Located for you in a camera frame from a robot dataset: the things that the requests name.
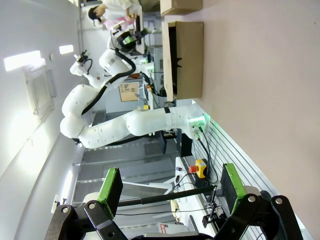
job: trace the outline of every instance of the open cardboard box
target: open cardboard box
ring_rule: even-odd
[[[160,0],[161,15],[186,15],[203,8],[203,0]]]
[[[202,97],[203,22],[162,22],[163,76],[167,100]]]

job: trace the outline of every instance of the white shirt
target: white shirt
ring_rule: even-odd
[[[126,16],[126,9],[130,13],[137,13],[140,7],[139,0],[102,0],[106,5],[104,17],[107,19],[118,19]]]

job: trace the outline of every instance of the black pole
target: black pole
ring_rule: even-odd
[[[163,202],[163,201],[172,200],[172,199],[180,199],[180,198],[184,198],[192,195],[211,192],[215,189],[215,187],[216,187],[215,185],[209,185],[209,186],[199,187],[199,188],[187,190],[187,191],[173,192],[166,195],[150,196],[150,197],[145,197],[140,199],[120,201],[118,204],[118,207],[132,206],[132,205],[139,205],[139,204],[142,204],[142,205],[152,204],[152,203],[158,203],[158,202]]]

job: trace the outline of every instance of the screw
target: screw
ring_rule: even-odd
[[[96,205],[95,205],[94,203],[89,204],[89,208],[90,208],[90,209],[94,209],[95,206],[96,206]]]
[[[281,198],[277,198],[277,199],[275,200],[275,203],[276,203],[276,204],[282,204],[282,199],[281,199]]]
[[[254,196],[250,196],[250,197],[248,198],[248,201],[249,201],[250,203],[253,203],[255,200],[256,200],[256,198],[255,198]]]

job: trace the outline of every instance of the black band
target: black band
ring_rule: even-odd
[[[166,114],[170,113],[170,109],[168,107],[164,107],[164,111],[165,111]]]

